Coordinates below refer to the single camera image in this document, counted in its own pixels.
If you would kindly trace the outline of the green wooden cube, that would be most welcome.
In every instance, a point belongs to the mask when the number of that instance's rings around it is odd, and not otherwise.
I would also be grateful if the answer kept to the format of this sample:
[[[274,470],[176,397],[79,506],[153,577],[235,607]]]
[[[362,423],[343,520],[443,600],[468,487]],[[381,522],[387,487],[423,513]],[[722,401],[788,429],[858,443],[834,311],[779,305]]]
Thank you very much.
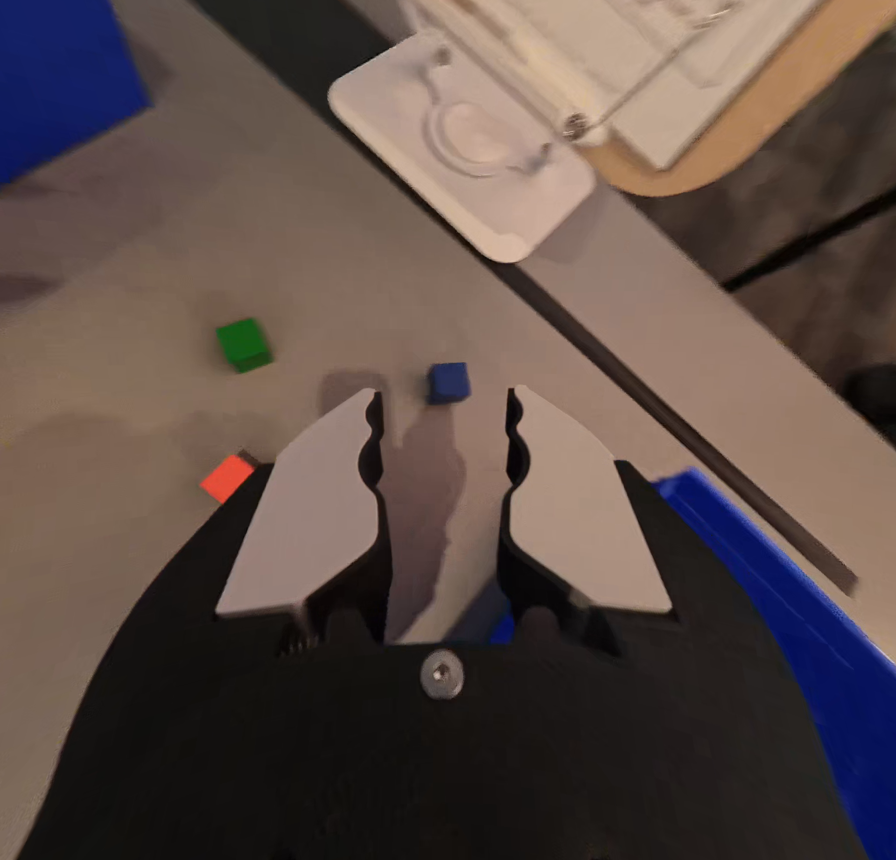
[[[243,318],[216,328],[219,348],[237,373],[249,373],[271,364],[273,351],[255,318]]]

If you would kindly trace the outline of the orange wooden cube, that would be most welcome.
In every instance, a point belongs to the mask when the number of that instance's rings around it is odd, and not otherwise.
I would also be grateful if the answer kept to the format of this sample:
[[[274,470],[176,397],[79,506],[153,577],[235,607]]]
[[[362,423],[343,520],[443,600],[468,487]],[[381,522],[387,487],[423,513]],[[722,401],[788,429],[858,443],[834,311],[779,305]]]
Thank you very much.
[[[216,503],[224,504],[257,467],[258,462],[244,452],[230,454],[200,481],[199,487]]]

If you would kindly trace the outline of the white document stand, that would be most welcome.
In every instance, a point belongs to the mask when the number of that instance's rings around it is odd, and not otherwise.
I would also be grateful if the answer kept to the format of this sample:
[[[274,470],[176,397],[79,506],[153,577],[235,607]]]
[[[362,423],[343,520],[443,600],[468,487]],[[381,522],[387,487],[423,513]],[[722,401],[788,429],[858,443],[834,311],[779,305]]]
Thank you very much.
[[[895,0],[825,0],[667,171],[655,171],[621,140],[583,155],[627,194],[688,194],[733,172],[827,88],[889,27]]]

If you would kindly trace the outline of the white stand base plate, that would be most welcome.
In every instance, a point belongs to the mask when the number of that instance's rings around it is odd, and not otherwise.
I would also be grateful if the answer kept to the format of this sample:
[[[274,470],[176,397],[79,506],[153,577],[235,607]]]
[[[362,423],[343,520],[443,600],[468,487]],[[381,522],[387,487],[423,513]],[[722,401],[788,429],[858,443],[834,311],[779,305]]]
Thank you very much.
[[[574,142],[584,122],[549,117],[437,23],[334,82],[329,101],[490,261],[531,255],[598,184]]]

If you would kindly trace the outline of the blue plastic bin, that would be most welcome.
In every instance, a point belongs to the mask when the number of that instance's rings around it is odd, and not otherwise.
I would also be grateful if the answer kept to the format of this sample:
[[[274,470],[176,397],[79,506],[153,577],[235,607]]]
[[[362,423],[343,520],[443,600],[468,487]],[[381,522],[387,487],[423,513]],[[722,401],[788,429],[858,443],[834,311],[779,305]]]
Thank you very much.
[[[701,481],[619,462],[673,608],[465,650],[464,858],[894,858],[894,664]]]
[[[111,0],[1,0],[1,183],[151,105]]]

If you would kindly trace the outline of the instruction sheet board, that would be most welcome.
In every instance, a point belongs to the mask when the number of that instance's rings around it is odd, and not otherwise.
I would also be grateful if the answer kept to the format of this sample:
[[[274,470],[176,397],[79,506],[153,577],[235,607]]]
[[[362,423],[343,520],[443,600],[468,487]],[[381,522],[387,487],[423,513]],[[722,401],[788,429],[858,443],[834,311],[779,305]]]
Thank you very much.
[[[671,168],[826,0],[408,0],[558,122]]]

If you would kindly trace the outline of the blue wooden cube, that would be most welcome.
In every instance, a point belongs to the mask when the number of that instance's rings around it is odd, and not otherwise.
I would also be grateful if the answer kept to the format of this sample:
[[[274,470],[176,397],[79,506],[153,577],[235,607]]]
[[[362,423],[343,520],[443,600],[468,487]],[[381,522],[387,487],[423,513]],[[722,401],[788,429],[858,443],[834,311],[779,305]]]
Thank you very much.
[[[465,362],[436,363],[427,371],[427,405],[442,406],[465,401],[472,395]]]

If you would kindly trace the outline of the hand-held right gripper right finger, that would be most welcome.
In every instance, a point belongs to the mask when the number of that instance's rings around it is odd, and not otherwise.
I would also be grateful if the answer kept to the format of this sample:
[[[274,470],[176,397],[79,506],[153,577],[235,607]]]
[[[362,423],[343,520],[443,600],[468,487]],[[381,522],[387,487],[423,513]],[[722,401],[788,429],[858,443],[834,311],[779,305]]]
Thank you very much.
[[[626,494],[613,453],[584,425],[531,388],[507,396],[509,488],[501,537],[593,608],[666,615],[658,566]]]

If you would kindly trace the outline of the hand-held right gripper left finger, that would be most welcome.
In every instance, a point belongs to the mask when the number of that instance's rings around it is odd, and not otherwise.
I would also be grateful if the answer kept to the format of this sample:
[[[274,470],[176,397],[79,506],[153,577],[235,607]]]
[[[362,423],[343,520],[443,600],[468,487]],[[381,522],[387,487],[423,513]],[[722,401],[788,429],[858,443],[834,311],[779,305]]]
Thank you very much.
[[[382,394],[364,388],[278,455],[216,614],[311,612],[313,598],[388,541]]]

